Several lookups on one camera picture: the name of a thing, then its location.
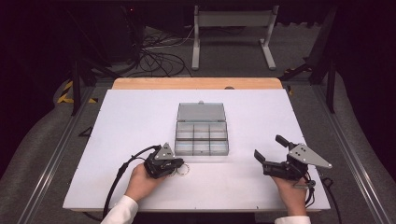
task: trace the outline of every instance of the person's hand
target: person's hand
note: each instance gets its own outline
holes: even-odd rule
[[[293,185],[296,181],[285,180],[271,176],[277,186],[280,198],[288,209],[288,215],[306,216],[305,197],[306,189],[296,189]],[[301,178],[297,185],[305,185],[304,179]]]
[[[140,163],[132,171],[125,195],[138,202],[149,196],[150,193],[165,180],[165,178],[166,176],[158,179],[151,178],[146,172],[143,163]]]

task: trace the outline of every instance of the shirt cuff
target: shirt cuff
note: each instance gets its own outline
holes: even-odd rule
[[[310,224],[311,220],[306,216],[280,217],[275,220],[275,224]]]
[[[138,205],[132,198],[122,195],[120,200],[102,221],[102,224],[129,224],[134,221],[134,216],[136,216],[137,209]]]

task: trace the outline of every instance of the white metal frame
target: white metal frame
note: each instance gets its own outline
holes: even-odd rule
[[[211,26],[268,26],[265,38],[260,39],[260,43],[268,68],[270,70],[275,70],[276,65],[268,44],[274,29],[278,8],[279,6],[274,6],[272,10],[264,11],[199,11],[199,7],[195,6],[192,70],[199,69],[201,47],[199,28]]]

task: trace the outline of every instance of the white tabletop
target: white tabletop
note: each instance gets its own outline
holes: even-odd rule
[[[175,145],[179,103],[224,103],[230,153],[227,157],[183,157],[184,176],[168,177],[139,203],[140,211],[259,212],[284,209],[276,185],[262,174],[254,149],[268,161],[285,161],[288,150],[277,134],[304,143],[285,90],[110,90],[94,125],[64,200],[64,208],[91,211],[104,207],[118,169],[141,149]],[[110,207],[125,191],[133,161],[116,187]],[[318,172],[309,166],[315,186],[310,209],[330,209]]]

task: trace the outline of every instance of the metal stand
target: metal stand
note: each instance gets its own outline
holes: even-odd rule
[[[199,11],[199,7],[195,6],[192,70],[199,69],[199,55],[201,47],[199,28],[213,26],[268,26],[265,38],[260,39],[260,43],[268,68],[270,70],[275,70],[276,65],[268,44],[274,29],[278,8],[279,6],[274,6],[272,10],[266,11]]]
[[[321,83],[323,78],[328,74],[327,83],[327,95],[326,103],[329,110],[334,113],[333,109],[333,96],[334,96],[334,81],[335,81],[335,65],[332,62],[334,53],[331,50],[331,46],[328,44],[328,37],[332,29],[332,23],[334,21],[335,13],[337,7],[332,7],[326,16],[325,21],[319,31],[317,40],[315,41],[314,47],[309,53],[309,57],[306,59],[306,63],[299,66],[296,69],[288,69],[282,77],[279,78],[281,81],[289,80],[301,74],[307,69],[312,69],[312,74],[309,77],[309,81],[313,85],[318,85]]]

